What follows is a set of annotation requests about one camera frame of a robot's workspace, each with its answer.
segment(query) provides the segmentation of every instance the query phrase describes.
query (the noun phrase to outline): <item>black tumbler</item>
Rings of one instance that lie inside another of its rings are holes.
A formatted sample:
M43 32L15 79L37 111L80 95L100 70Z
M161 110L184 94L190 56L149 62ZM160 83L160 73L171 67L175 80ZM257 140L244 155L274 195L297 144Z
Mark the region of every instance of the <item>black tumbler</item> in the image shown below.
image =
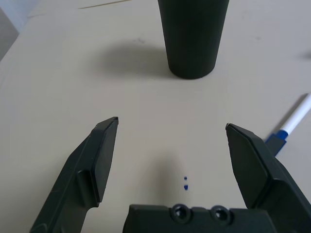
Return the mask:
M229 0L158 0L173 74L198 79L215 67Z

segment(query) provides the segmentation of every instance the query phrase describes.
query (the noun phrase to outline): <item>wall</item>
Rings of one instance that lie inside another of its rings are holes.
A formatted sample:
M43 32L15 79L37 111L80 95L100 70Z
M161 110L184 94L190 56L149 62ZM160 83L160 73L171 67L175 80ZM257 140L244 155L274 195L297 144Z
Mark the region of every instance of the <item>wall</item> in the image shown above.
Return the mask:
M27 23L27 16L40 0L0 0L0 8L5 12L17 31L21 32Z
M17 36L18 31L0 9L0 61L10 49Z

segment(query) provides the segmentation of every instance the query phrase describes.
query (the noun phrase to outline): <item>black cup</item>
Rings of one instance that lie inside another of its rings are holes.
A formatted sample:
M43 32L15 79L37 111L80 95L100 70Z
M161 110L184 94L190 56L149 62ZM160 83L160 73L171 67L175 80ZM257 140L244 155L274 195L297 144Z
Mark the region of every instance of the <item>black cup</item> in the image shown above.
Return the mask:
M158 0L170 70L198 79L215 67L229 0Z

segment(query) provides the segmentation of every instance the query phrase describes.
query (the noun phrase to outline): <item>marker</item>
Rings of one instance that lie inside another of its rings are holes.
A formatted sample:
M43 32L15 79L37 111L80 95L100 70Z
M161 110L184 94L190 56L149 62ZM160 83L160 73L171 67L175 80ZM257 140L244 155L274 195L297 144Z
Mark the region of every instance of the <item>marker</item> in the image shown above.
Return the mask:
M276 156L286 143L286 138L300 123L302 118L311 109L311 94L307 94L304 100L295 109L293 114L287 119L277 133L272 134L265 144L268 146L273 156Z

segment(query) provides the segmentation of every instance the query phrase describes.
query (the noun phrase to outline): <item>table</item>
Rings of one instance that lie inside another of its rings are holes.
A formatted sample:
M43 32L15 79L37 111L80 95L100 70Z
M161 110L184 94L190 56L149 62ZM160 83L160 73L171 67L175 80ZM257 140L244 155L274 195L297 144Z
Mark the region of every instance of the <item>table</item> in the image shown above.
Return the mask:
M112 116L107 188L83 233L121 232L132 203L245 207L225 126L266 138L310 92L310 7L231 1L216 67L198 80L168 70L156 0L30 18L0 63L1 232L29 231L68 156ZM279 154L309 200L310 134L308 115Z

